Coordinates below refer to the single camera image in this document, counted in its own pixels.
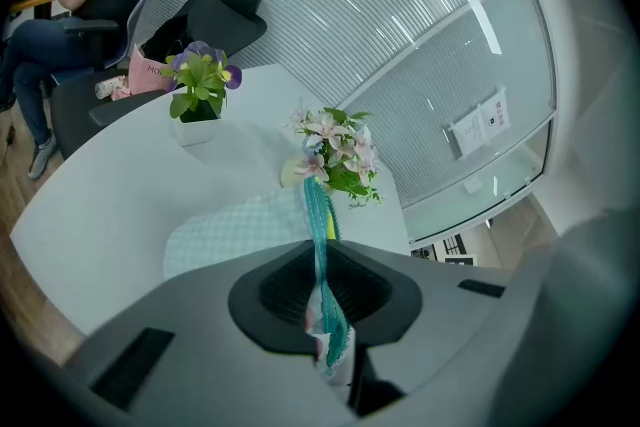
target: white table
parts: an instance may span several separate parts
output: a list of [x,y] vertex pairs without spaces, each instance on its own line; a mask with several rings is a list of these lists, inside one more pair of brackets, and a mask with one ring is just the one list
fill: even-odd
[[[280,188],[300,141],[282,125],[322,103],[280,65],[244,71],[210,142],[181,148],[170,95],[107,127],[74,153],[27,206],[11,239],[50,301],[89,334],[163,280],[166,241],[190,217]],[[391,173],[382,205],[332,196],[344,240],[409,254]]]

